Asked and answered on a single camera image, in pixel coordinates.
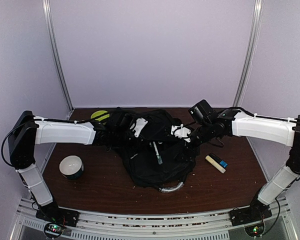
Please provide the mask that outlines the right aluminium frame post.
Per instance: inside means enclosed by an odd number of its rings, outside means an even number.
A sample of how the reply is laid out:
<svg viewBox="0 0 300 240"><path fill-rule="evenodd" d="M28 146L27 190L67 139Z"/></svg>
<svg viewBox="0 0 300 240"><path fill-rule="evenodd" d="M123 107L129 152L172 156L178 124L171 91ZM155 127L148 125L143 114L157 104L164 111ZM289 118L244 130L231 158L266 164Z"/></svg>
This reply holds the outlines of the right aluminium frame post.
<svg viewBox="0 0 300 240"><path fill-rule="evenodd" d="M242 105L248 87L248 82L252 70L253 56L255 50L257 49L257 44L258 44L258 39L260 34L263 5L264 5L263 0L254 1L254 9L253 9L253 16L251 21L249 40L248 40L247 50L243 62L242 71L240 74L239 83L232 104L233 107L240 107Z"/></svg>

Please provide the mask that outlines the left aluminium frame post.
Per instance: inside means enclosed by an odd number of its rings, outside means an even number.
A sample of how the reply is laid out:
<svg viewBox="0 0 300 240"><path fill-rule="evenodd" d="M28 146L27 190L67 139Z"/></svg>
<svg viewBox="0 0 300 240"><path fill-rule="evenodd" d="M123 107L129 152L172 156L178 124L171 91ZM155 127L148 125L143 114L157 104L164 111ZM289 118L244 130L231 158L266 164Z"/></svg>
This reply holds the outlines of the left aluminium frame post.
<svg viewBox="0 0 300 240"><path fill-rule="evenodd" d="M42 6L43 6L43 14L46 22L47 32L49 36L49 41L50 41L50 47L52 51L52 58L57 73L57 78L61 87L61 92L63 94L67 109L69 112L71 112L74 110L74 107L65 80L65 75L62 68L61 58L58 50L58 44L57 44L54 23L53 23L53 16L51 11L51 1L43 0Z"/></svg>

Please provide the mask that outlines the cream yellow highlighter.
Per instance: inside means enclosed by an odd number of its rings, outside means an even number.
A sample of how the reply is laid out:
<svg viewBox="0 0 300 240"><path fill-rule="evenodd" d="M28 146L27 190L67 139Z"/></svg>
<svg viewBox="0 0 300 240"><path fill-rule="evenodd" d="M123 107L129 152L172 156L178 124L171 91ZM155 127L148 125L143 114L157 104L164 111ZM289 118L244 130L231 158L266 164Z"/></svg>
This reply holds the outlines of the cream yellow highlighter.
<svg viewBox="0 0 300 240"><path fill-rule="evenodd" d="M221 172L222 174L224 174L226 172L226 169L223 168L219 163L217 163L212 157L210 157L209 155L207 155L205 157L205 159L211 164L213 165L219 172Z"/></svg>

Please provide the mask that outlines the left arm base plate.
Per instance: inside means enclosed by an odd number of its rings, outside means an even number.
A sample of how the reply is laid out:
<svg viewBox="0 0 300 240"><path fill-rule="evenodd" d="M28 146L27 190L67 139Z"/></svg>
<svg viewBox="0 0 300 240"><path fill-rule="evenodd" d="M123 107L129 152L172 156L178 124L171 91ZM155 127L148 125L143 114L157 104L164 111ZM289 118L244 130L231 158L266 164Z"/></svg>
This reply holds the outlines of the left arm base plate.
<svg viewBox="0 0 300 240"><path fill-rule="evenodd" d="M35 217L47 222L56 223L63 226L76 227L80 213L59 207L40 207Z"/></svg>

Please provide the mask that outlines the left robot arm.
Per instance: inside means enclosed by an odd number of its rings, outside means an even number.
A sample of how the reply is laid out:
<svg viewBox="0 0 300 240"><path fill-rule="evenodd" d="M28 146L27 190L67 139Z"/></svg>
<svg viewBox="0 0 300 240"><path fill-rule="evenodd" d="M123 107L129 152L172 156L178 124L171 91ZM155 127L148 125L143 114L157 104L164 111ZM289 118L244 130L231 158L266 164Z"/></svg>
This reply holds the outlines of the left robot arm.
<svg viewBox="0 0 300 240"><path fill-rule="evenodd" d="M147 121L131 110L116 108L85 120L62 120L35 116L24 111L4 137L0 153L3 162L14 168L43 215L60 214L55 197L37 167L36 145L81 144L122 147L142 142L141 132Z"/></svg>

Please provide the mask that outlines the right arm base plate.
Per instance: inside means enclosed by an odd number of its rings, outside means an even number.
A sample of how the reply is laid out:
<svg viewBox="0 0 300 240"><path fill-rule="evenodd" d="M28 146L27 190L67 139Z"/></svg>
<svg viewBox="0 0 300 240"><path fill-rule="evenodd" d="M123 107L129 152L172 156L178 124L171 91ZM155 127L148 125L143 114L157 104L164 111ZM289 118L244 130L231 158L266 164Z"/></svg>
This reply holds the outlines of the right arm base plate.
<svg viewBox="0 0 300 240"><path fill-rule="evenodd" d="M267 207L257 208L248 206L244 208L234 208L229 212L229 218L233 227L259 222L271 216L272 212Z"/></svg>

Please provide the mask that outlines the round circuit board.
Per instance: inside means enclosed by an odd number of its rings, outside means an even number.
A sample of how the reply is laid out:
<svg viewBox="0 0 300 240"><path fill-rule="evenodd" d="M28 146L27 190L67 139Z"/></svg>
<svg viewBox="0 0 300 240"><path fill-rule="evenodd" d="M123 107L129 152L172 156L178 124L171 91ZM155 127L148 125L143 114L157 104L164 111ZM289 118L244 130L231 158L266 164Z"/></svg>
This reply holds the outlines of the round circuit board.
<svg viewBox="0 0 300 240"><path fill-rule="evenodd" d="M245 233L252 238L258 238L261 237L265 231L265 223L264 222L258 222L258 223L249 223L244 226Z"/></svg>
<svg viewBox="0 0 300 240"><path fill-rule="evenodd" d="M54 222L48 222L44 225L43 228L43 233L48 237L48 238L58 238L60 237L64 230L65 230L65 226L61 225L61 224L57 224Z"/></svg>

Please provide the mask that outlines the black white pen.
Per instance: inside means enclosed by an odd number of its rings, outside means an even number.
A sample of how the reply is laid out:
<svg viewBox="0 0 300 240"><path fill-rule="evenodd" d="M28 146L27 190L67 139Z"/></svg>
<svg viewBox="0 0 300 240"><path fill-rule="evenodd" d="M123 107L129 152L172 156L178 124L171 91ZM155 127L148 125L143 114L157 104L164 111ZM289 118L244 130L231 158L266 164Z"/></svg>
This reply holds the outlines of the black white pen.
<svg viewBox="0 0 300 240"><path fill-rule="evenodd" d="M157 162L158 162L159 165L162 165L163 164L163 160L162 160L162 157L161 157L161 155L159 153L157 144L155 142L153 142L153 147L154 147L154 150L155 150Z"/></svg>

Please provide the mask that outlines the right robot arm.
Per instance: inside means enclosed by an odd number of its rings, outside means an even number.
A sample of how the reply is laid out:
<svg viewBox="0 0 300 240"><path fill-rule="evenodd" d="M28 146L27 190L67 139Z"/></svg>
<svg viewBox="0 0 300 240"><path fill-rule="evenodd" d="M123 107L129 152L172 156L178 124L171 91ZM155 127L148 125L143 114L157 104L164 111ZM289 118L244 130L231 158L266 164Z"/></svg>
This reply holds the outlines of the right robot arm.
<svg viewBox="0 0 300 240"><path fill-rule="evenodd" d="M296 118L263 116L242 107L229 107L216 112L204 99L188 112L200 125L190 134L190 142L196 147L224 136L251 137L290 147L285 164L251 201L249 207L252 211L264 211L300 179L300 115Z"/></svg>

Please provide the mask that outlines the left round circuit board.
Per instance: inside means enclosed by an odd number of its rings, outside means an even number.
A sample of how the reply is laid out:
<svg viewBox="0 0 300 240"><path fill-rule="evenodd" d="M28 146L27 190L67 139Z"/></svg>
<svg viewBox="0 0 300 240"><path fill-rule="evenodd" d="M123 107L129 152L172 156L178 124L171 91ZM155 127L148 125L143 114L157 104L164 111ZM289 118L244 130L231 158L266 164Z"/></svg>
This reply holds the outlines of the left round circuit board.
<svg viewBox="0 0 300 240"><path fill-rule="evenodd" d="M54 222L48 222L44 225L43 228L43 233L48 237L48 238L58 238L60 237L64 230L65 230L65 226L61 225L61 224L57 224Z"/></svg>

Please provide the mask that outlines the green plastic bowl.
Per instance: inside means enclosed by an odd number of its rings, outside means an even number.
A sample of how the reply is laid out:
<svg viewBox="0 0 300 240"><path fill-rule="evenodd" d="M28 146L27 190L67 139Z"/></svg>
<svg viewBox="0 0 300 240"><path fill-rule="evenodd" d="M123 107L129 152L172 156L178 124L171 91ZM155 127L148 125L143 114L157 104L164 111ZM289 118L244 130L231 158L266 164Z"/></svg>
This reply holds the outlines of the green plastic bowl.
<svg viewBox="0 0 300 240"><path fill-rule="evenodd" d="M106 120L110 117L110 113L106 110L98 110L98 111L95 111L91 116L90 118L93 119L93 120L96 120L96 121L103 121L103 120Z"/></svg>

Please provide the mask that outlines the aluminium frame post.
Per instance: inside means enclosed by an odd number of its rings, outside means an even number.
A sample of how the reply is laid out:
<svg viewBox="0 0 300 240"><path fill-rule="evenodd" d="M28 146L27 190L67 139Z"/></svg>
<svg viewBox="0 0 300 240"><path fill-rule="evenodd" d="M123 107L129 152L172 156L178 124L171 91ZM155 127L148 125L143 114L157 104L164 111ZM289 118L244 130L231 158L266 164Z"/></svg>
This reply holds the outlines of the aluminium frame post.
<svg viewBox="0 0 300 240"><path fill-rule="evenodd" d="M69 112L71 112L74 110L74 107L65 80L65 75L62 68L61 58L58 50L58 44L57 44L54 23L53 23L53 16L51 11L51 1L43 0L42 6L43 6L43 14L46 22L47 32L49 36L49 41L50 41L50 47L52 51L52 58L57 73L57 78L61 87L61 92L63 94L67 109Z"/></svg>
<svg viewBox="0 0 300 240"><path fill-rule="evenodd" d="M248 87L248 82L252 70L253 56L255 50L257 49L257 44L258 44L258 39L260 34L263 5L264 5L263 0L254 1L254 9L253 9L253 16L251 21L249 40L248 40L247 50L243 62L242 71L240 74L239 83L232 104L233 107L240 107L242 105Z"/></svg>

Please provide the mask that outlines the right round circuit board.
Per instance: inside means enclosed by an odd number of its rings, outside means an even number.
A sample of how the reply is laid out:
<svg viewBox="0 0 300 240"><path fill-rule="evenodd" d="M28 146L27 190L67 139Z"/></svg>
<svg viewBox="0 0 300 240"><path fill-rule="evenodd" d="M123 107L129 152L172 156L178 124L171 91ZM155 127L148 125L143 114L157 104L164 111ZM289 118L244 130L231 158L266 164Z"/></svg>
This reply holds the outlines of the right round circuit board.
<svg viewBox="0 0 300 240"><path fill-rule="evenodd" d="M252 238L258 238L261 237L265 231L265 223L264 222L258 222L258 223L249 223L244 226L245 233Z"/></svg>

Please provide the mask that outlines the black student backpack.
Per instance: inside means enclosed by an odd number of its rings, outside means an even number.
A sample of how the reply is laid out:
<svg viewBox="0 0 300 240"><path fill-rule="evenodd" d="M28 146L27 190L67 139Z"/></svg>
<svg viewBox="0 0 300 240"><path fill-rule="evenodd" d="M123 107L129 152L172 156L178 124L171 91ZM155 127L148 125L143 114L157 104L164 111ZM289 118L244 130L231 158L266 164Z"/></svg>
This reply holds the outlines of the black student backpack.
<svg viewBox="0 0 300 240"><path fill-rule="evenodd" d="M138 118L148 121L139 137L130 127ZM196 166L198 146L171 135L172 126L182 121L164 109L135 112L117 107L110 113L105 126L111 131L111 148L121 158L132 181L139 187L151 187L162 193L182 188ZM163 163L158 164L153 146L156 143Z"/></svg>

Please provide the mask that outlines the blue black marker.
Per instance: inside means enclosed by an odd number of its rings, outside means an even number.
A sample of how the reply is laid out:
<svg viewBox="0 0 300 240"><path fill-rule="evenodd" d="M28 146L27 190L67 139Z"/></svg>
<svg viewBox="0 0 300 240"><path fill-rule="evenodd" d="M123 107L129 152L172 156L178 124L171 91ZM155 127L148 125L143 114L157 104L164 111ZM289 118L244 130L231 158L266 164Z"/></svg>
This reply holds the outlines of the blue black marker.
<svg viewBox="0 0 300 240"><path fill-rule="evenodd" d="M214 153L210 153L209 156L215 161L217 162L221 167L223 167L224 169L227 168L228 164L221 159L220 157L218 157L217 155L215 155Z"/></svg>

